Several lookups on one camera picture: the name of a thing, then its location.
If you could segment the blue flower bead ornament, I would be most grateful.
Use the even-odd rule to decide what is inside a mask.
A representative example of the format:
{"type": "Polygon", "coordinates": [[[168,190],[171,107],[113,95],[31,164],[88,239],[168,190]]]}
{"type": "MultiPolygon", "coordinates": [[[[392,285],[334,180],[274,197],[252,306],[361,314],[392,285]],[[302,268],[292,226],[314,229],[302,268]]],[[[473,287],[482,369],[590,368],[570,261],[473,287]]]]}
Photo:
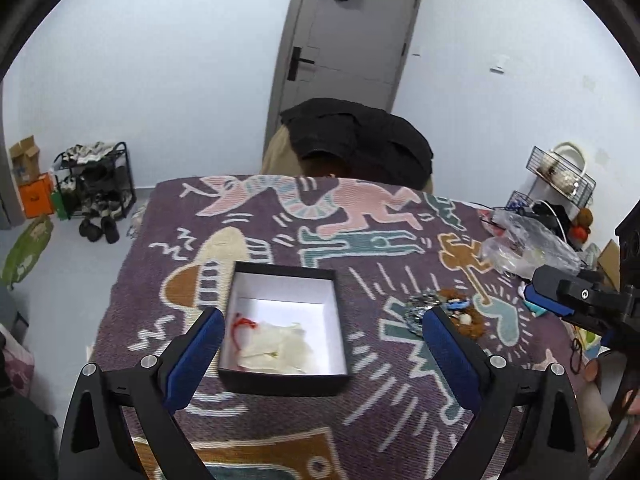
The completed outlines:
{"type": "Polygon", "coordinates": [[[448,311],[463,311],[470,306],[469,299],[452,298],[449,299],[445,307],[448,311]]]}

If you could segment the white organza pouch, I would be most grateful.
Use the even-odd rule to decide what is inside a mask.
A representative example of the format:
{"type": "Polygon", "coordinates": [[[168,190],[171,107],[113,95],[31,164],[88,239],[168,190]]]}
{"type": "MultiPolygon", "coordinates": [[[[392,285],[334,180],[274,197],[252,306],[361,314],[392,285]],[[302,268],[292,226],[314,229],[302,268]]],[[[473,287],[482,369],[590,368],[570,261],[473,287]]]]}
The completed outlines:
{"type": "Polygon", "coordinates": [[[239,328],[236,336],[236,364],[243,370],[277,375],[303,375],[314,370],[314,350],[297,323],[254,323],[239,328]]]}

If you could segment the black jewelry box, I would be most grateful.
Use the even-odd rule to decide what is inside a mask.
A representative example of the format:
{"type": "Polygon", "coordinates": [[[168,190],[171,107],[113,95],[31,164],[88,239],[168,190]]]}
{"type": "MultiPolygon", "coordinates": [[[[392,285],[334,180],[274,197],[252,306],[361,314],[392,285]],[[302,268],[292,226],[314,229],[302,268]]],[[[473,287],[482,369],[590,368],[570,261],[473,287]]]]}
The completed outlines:
{"type": "Polygon", "coordinates": [[[217,375],[255,396],[336,396],[352,377],[333,270],[235,263],[217,375]]]}

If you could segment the black-haired boy figurine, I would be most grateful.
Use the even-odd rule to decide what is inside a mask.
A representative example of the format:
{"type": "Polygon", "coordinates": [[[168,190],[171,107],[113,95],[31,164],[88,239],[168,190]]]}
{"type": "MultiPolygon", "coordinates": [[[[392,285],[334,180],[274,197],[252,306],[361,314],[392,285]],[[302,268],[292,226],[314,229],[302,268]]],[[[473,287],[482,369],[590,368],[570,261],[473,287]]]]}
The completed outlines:
{"type": "Polygon", "coordinates": [[[540,318],[547,313],[551,313],[556,315],[556,312],[553,310],[549,310],[547,308],[547,304],[544,300],[542,302],[538,301],[538,298],[530,298],[528,296],[528,289],[530,283],[526,281],[521,281],[520,286],[518,286],[518,296],[521,297],[522,303],[529,310],[530,314],[533,315],[534,318],[540,318]]]}

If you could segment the brown plush toy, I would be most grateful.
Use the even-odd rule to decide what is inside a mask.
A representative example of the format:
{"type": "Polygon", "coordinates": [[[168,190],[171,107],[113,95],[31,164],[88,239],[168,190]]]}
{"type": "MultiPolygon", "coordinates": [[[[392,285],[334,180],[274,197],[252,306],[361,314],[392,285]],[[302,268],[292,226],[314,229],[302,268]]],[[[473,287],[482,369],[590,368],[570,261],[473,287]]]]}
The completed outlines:
{"type": "Polygon", "coordinates": [[[593,214],[589,208],[580,208],[570,227],[570,238],[578,245],[588,240],[593,224],[593,214]]]}

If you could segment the clear plastic bag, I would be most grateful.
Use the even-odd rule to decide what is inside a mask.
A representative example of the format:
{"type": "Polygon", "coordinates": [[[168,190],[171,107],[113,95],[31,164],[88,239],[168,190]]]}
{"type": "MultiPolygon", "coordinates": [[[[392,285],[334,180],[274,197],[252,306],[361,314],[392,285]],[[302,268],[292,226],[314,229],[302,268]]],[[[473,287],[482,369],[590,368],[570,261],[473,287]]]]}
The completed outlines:
{"type": "Polygon", "coordinates": [[[498,272],[531,281],[542,266],[573,275],[582,270],[582,260],[574,249],[538,220],[504,209],[478,214],[489,233],[480,254],[498,272]]]}

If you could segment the purple patterned woven blanket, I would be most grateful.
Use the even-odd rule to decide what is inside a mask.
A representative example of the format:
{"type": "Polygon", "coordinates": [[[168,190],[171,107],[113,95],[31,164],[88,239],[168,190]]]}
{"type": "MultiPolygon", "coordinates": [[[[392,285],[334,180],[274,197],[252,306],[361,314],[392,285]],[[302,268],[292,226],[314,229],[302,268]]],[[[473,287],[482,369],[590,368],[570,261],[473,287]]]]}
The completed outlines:
{"type": "Polygon", "coordinates": [[[160,183],[112,289],[93,356],[162,353],[208,308],[228,339],[176,414],[218,479],[431,479],[462,408],[408,327],[426,290],[469,303],[488,354],[575,363],[555,316],[482,256],[464,203],[357,180],[208,177],[160,183]]]}

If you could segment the green floor mat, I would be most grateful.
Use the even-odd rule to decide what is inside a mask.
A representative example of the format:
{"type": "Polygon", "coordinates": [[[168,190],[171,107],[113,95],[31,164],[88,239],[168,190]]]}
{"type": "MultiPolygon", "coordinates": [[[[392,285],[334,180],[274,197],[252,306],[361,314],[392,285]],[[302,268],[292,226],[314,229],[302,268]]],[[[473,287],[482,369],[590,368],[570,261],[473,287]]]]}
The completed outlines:
{"type": "Polygon", "coordinates": [[[50,242],[53,229],[50,217],[40,216],[17,237],[1,273],[1,281],[7,288],[21,283],[34,268],[50,242]]]}

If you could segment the orange paper bag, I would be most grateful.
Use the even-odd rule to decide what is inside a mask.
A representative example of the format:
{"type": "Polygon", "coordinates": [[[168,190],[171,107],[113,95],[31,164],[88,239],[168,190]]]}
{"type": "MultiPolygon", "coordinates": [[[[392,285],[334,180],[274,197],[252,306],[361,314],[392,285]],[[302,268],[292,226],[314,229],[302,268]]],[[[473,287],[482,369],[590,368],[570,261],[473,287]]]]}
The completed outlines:
{"type": "Polygon", "coordinates": [[[42,174],[37,180],[18,187],[23,210],[27,219],[38,218],[54,213],[51,200],[52,183],[48,174],[42,174]]]}

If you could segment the black shoe rack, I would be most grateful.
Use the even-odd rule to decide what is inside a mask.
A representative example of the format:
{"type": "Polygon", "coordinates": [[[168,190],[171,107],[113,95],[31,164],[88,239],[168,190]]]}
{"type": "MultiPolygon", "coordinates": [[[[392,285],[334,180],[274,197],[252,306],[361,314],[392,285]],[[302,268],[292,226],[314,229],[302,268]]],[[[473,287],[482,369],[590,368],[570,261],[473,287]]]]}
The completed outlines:
{"type": "Polygon", "coordinates": [[[66,148],[53,159],[50,175],[62,219],[96,218],[106,205],[118,220],[125,218],[137,201],[124,141],[66,148]]]}

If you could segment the cardboard box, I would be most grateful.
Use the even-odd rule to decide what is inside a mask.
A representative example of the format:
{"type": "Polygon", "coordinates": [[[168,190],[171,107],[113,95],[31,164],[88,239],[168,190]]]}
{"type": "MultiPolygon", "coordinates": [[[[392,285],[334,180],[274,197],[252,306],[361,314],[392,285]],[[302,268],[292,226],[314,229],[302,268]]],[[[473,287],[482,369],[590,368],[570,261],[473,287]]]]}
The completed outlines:
{"type": "Polygon", "coordinates": [[[12,171],[18,186],[28,185],[40,176],[40,148],[34,136],[18,141],[9,149],[12,171]]]}

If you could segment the black jacket on chair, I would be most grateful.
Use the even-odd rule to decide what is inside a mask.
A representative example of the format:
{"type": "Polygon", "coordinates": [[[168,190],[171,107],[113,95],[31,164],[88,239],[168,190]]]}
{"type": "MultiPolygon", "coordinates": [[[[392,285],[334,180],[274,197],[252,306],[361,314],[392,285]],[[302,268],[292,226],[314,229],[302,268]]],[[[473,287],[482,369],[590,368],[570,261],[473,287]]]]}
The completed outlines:
{"type": "Polygon", "coordinates": [[[423,190],[433,151],[404,118],[352,101],[312,98],[280,113],[307,169],[423,190]]]}

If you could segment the grey door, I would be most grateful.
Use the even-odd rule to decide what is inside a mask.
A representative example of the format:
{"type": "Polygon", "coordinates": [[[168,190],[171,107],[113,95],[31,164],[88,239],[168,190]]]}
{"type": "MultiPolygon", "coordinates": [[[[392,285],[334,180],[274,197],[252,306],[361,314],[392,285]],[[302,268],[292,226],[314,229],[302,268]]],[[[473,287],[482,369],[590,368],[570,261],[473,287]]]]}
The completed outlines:
{"type": "Polygon", "coordinates": [[[282,110],[312,98],[380,108],[394,105],[421,0],[291,0],[274,70],[265,141],[280,127],[282,110]],[[292,49],[300,64],[287,81],[292,49]]]}

